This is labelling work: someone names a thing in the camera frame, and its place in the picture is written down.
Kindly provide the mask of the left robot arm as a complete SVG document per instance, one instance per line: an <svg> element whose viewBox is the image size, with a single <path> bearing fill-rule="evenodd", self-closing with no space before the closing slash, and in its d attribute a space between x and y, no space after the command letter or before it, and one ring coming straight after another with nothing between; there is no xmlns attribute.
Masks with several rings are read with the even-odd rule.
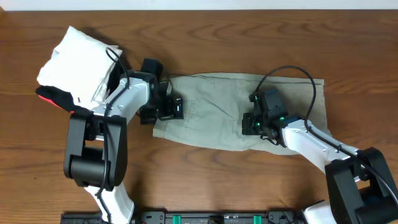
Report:
<svg viewBox="0 0 398 224"><path fill-rule="evenodd" d="M128 71L105 101L70 116L64 174L84 188L100 208L103 223L131 223L135 204L127 194L127 126L183 119L183 98L170 81Z"/></svg>

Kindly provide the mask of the khaki grey shorts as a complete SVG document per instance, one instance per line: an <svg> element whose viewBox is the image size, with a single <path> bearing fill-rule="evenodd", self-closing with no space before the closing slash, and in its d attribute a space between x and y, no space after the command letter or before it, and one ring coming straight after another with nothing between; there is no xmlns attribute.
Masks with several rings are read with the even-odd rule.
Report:
<svg viewBox="0 0 398 224"><path fill-rule="evenodd" d="M289 114L305 115L317 94L309 120L321 131L327 127L324 81L307 78L268 77L247 73L199 73L173 77L171 85L183 98L183 119L158 120L153 135L182 144L245 151L253 149L277 155L293 155L294 151L274 146L259 136L242 134L243 114L253 109L249 95L261 90L278 89Z"/></svg>

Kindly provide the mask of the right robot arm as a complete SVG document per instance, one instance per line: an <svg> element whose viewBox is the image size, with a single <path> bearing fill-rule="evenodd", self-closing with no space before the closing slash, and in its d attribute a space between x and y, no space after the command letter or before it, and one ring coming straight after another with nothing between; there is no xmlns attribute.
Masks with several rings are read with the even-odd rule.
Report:
<svg viewBox="0 0 398 224"><path fill-rule="evenodd" d="M376 148L359 150L321 132L299 116L244 113L244 135L295 151L326 176L329 205L336 223L389 223L397 220L397 187Z"/></svg>

